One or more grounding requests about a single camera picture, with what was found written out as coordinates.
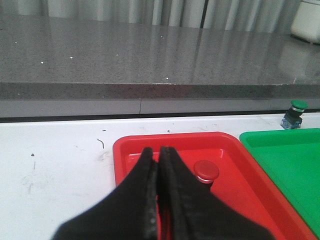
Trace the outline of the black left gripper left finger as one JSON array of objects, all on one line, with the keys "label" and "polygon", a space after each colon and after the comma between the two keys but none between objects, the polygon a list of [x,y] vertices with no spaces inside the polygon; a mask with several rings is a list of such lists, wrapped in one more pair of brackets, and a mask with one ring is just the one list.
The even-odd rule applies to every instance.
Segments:
[{"label": "black left gripper left finger", "polygon": [[103,200],[63,223],[54,240],[156,240],[158,164],[143,149],[125,179]]}]

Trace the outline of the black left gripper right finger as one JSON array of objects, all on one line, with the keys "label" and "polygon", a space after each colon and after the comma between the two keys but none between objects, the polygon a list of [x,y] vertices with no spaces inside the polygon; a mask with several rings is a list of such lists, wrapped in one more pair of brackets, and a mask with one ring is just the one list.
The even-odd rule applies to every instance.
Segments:
[{"label": "black left gripper right finger", "polygon": [[162,240],[273,240],[265,227],[233,210],[201,184],[173,147],[158,159]]}]

